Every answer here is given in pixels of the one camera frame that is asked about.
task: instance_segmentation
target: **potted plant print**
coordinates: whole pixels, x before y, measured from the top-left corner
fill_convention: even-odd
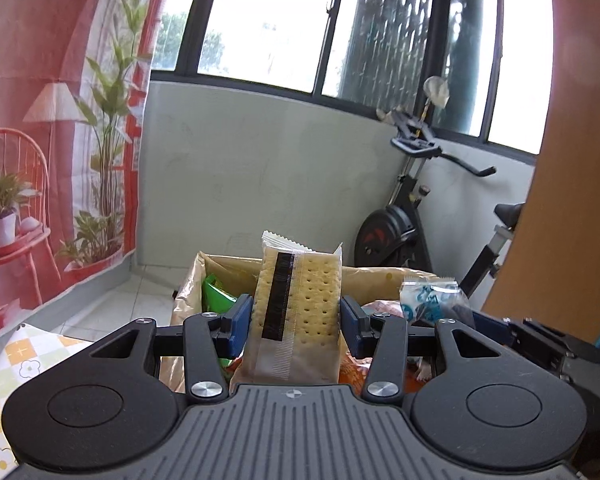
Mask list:
[[[80,96],[75,102],[93,131],[94,152],[90,156],[91,195],[97,214],[80,211],[74,217],[77,236],[65,241],[58,256],[71,262],[64,272],[74,282],[109,267],[122,258],[123,188],[118,169],[126,142],[132,142],[124,127],[132,109],[132,69],[140,60],[137,49],[147,6],[140,0],[121,0],[124,19],[114,14],[111,38],[112,61],[108,68],[86,58],[95,76],[91,86],[94,106]]]
[[[71,260],[64,272],[81,281],[109,267],[122,253],[120,243],[112,244],[107,235],[108,218],[96,218],[88,211],[80,211],[74,219],[78,233],[74,240],[62,243],[58,256]]]
[[[0,247],[14,243],[18,206],[37,194],[16,173],[0,173]]]

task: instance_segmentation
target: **checkered cloth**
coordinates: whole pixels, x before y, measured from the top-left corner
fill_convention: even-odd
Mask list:
[[[90,344],[21,324],[0,354],[0,415],[7,397],[18,386]],[[15,467],[16,461],[0,425],[0,478]]]

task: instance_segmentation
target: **window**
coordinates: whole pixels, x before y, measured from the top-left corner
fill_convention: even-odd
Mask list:
[[[498,93],[489,140],[538,154],[551,93],[551,0],[504,0]]]
[[[160,17],[152,68],[173,70],[193,0],[166,0]]]
[[[440,135],[537,155],[553,41],[552,0],[451,0],[442,63],[450,98],[433,116]]]
[[[152,67],[368,116],[413,110],[432,1],[167,0]]]
[[[451,0],[443,77],[449,101],[433,125],[480,136],[496,42],[498,0]]]
[[[329,0],[214,0],[199,73],[314,88]]]
[[[413,110],[433,0],[341,0],[323,92]]]
[[[424,78],[443,75],[440,137],[532,160],[551,89],[552,0],[442,1],[166,0],[152,78],[375,117],[418,113]]]

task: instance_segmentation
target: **tiled floor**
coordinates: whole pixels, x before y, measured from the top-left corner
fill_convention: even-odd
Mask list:
[[[174,289],[180,288],[188,269],[179,267],[135,267],[131,279],[101,300],[67,320],[54,332],[97,341],[138,317],[153,317],[158,326],[169,324]]]

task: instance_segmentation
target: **white wall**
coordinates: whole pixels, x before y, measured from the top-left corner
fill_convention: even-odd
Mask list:
[[[265,229],[319,251],[382,207],[402,155],[394,129],[272,96],[152,82],[144,118],[142,264],[188,266],[197,251],[262,254]]]
[[[455,142],[442,140],[440,144],[479,170],[489,166],[498,170],[492,176],[476,178],[448,160],[435,159],[422,171],[421,184],[431,188],[420,205],[431,265],[438,275],[459,282],[493,235],[498,222],[493,208],[499,203],[524,202],[534,167]],[[493,280],[487,276],[471,298],[474,308],[482,307],[491,285]]]

